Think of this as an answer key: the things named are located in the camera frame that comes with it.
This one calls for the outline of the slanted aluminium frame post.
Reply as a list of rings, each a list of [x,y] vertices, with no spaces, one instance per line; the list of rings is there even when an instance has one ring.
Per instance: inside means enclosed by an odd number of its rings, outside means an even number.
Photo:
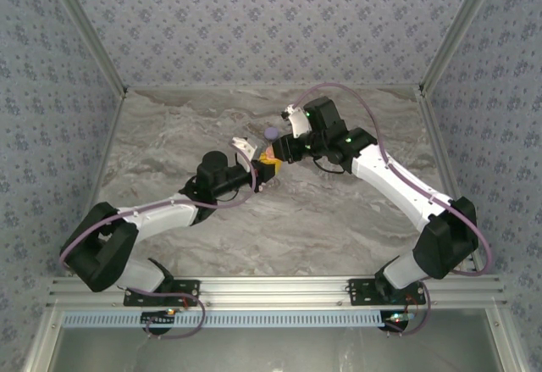
[[[428,97],[435,89],[484,2],[485,0],[462,0],[442,43],[419,83],[420,92],[424,97]]]

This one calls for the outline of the thin aluminium side rail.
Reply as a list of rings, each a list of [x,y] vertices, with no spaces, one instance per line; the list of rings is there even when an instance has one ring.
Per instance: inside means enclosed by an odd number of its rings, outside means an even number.
[[[113,112],[112,124],[91,186],[91,200],[86,206],[85,215],[59,251],[58,261],[61,266],[89,286],[91,291],[102,291],[111,286],[119,278],[121,267],[128,260],[128,248],[123,242],[109,243],[99,240],[101,234],[115,232],[116,223],[123,215],[111,203],[97,200],[125,98],[126,94],[122,93]]]

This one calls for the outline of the black controller board with LED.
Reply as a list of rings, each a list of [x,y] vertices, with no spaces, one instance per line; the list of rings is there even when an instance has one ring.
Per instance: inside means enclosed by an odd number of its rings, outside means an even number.
[[[174,323],[174,315],[168,311],[146,311],[140,316],[140,324],[142,326],[152,325],[172,325]]]
[[[381,311],[380,315],[384,323],[381,330],[395,333],[402,333],[414,319],[413,313],[404,310],[385,310]]]

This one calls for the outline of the grey sheet metal panel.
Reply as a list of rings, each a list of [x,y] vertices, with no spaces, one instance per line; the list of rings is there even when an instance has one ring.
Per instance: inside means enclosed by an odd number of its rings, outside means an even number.
[[[23,372],[532,372],[507,311],[435,310],[411,336],[222,322],[152,339],[114,312],[45,313]]]

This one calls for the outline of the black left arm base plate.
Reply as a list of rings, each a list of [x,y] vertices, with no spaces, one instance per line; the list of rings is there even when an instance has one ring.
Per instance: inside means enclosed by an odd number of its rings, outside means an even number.
[[[200,294],[199,280],[164,280],[155,291],[156,293],[184,293],[194,297]],[[195,300],[186,297],[154,297],[143,295],[139,292],[129,289],[124,295],[123,304],[126,307],[195,307]]]

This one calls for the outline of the broad aluminium side rail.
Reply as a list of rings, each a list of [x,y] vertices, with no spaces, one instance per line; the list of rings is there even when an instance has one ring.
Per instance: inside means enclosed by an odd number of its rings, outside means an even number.
[[[440,133],[440,128],[434,114],[433,106],[431,102],[423,95],[422,90],[418,86],[414,87],[414,93],[420,108],[423,123],[428,133],[429,142],[433,151],[444,194],[452,197],[453,199],[458,199],[462,193],[459,191],[456,183],[456,178],[451,167],[451,162],[445,148],[444,140]]]

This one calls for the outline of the wide aluminium frame rail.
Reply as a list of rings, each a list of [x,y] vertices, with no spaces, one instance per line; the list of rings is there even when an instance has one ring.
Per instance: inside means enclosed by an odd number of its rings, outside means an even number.
[[[313,310],[351,306],[346,276],[200,276],[198,279],[200,299],[211,310]],[[427,280],[425,286],[434,309],[507,305],[504,286],[495,275],[479,278],[449,275],[443,280]],[[53,280],[45,303],[64,309],[120,308],[124,292],[118,287],[92,292],[75,277],[60,277]]]

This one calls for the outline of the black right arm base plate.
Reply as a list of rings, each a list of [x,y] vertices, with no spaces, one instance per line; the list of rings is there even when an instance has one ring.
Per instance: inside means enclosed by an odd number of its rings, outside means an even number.
[[[386,280],[356,278],[347,281],[346,292],[352,306],[406,306],[427,302],[420,282],[397,289]]]

